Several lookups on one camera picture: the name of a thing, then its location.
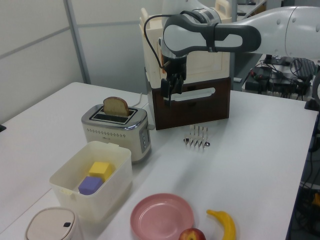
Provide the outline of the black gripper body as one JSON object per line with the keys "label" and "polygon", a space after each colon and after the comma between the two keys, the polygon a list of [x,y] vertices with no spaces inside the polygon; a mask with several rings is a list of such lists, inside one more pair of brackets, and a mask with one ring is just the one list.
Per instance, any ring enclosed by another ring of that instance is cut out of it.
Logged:
{"label": "black gripper body", "polygon": [[187,78],[187,56],[183,57],[168,57],[162,56],[165,64],[164,70],[166,72],[166,79],[171,77],[182,77],[183,80]]}

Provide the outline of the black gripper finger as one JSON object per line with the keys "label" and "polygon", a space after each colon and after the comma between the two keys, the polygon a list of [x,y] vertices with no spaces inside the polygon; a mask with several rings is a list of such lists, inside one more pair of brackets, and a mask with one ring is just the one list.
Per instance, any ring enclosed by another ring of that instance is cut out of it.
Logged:
{"label": "black gripper finger", "polygon": [[181,74],[175,74],[173,76],[173,90],[174,94],[181,94],[183,92],[183,84],[185,78]]}
{"label": "black gripper finger", "polygon": [[171,105],[172,83],[169,78],[161,79],[160,95],[163,97],[166,106]]}

